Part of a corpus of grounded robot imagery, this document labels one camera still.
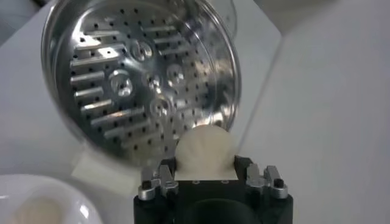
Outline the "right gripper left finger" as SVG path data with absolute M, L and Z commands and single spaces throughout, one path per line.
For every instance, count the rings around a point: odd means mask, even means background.
M 177 195 L 179 182 L 174 179 L 176 159 L 163 159 L 148 165 L 141 170 L 141 184 L 138 187 L 138 198 L 141 201 L 151 201 L 157 194 L 168 198 Z

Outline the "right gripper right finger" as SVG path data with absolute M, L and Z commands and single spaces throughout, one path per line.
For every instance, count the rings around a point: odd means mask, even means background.
M 234 168 L 238 179 L 260 195 L 270 195 L 277 200 L 288 198 L 288 187 L 275 166 L 267 166 L 261 172 L 250 158 L 235 156 Z

